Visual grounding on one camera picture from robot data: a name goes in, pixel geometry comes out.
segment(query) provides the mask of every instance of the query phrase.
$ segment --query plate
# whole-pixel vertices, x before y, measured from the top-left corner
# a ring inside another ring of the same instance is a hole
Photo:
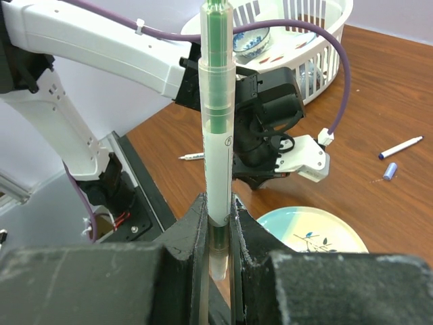
[[[347,223],[321,209],[285,207],[263,215],[257,222],[299,253],[368,253]]]

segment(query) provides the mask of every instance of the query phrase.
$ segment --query black cable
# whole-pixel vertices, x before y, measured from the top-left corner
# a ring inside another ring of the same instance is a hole
[[[302,113],[302,111],[299,110],[298,112],[296,112],[295,116],[293,116],[293,118],[290,119],[284,127],[280,128],[278,130],[265,129],[264,131],[257,132],[257,131],[252,129],[252,123],[251,123],[250,131],[251,131],[251,133],[253,133],[257,137],[262,137],[262,138],[266,137],[268,144],[270,145],[270,147],[274,151],[276,151],[279,154],[285,154],[286,152],[289,152],[289,151],[293,150],[293,148],[295,148],[295,139],[292,136],[288,135],[286,133],[286,131],[288,131],[292,127],[294,127],[296,125],[296,123],[298,123],[299,120],[302,118],[302,116],[303,116],[303,113]],[[277,136],[282,137],[283,139],[289,140],[292,143],[292,146],[289,148],[286,148],[286,149],[276,148],[275,146],[272,145],[271,139],[273,137],[277,137]]]

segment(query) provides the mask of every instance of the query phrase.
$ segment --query blue and white bowl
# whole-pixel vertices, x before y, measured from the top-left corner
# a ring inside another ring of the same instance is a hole
[[[254,59],[266,50],[271,40],[269,27],[248,32],[240,32],[233,36],[233,51],[236,55],[247,59]]]

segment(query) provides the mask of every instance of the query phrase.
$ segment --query wood grain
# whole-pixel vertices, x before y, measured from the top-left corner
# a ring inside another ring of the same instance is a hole
[[[352,68],[348,109],[327,149],[331,171],[313,183],[297,175],[252,192],[234,190],[253,217],[286,206],[324,209],[362,237],[371,252],[419,255],[433,265],[433,47],[347,26],[342,40]],[[306,107],[293,136],[329,126],[340,106],[343,71]],[[407,139],[419,144],[384,161],[378,154]],[[204,192],[203,161],[178,157],[202,151],[200,115],[174,104],[132,130],[128,137],[180,218]],[[392,181],[376,181],[390,162]],[[228,297],[227,281],[220,286]]]

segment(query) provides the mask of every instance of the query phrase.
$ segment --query bowl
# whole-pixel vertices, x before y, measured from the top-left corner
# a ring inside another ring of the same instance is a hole
[[[299,253],[368,253],[347,223],[321,209],[285,207],[263,215],[257,222]]]
[[[263,53],[271,40],[269,27],[240,32],[233,36],[233,51],[237,56],[254,59]]]

